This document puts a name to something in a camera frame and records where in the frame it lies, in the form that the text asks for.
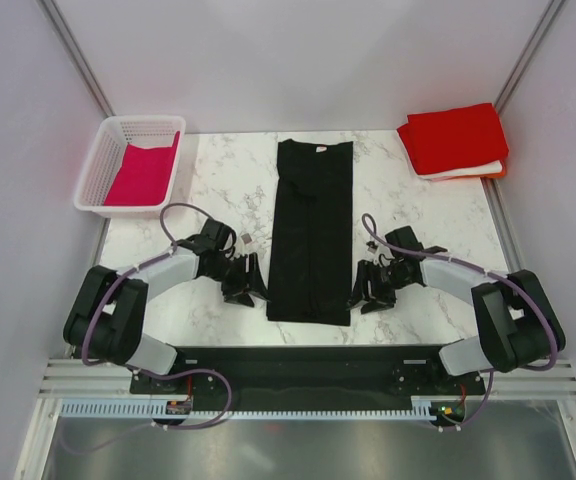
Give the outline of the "black t shirt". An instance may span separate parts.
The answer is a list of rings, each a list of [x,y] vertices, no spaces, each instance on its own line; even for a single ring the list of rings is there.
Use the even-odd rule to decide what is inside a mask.
[[[278,144],[270,321],[350,325],[353,165],[351,142]]]

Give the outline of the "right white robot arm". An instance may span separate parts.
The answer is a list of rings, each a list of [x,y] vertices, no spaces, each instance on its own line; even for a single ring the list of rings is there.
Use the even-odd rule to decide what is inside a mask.
[[[451,392],[466,374],[554,367],[566,336],[534,272],[486,270],[443,247],[423,246],[410,226],[384,238],[374,227],[368,233],[370,244],[387,247],[392,257],[358,263],[350,309],[359,307],[363,314],[392,309],[397,292],[412,285],[441,290],[473,308],[477,334],[441,346],[438,361],[426,368],[433,391]]]

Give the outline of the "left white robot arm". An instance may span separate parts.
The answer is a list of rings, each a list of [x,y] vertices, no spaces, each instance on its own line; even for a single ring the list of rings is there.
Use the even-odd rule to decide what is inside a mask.
[[[88,270],[67,317],[63,337],[80,351],[82,363],[111,363],[149,376],[166,393],[187,382],[180,351],[144,332],[150,301],[182,283],[208,278],[220,285],[226,303],[254,307],[268,302],[258,255],[236,256],[228,225],[207,219],[200,232],[171,240],[164,252],[132,266]]]

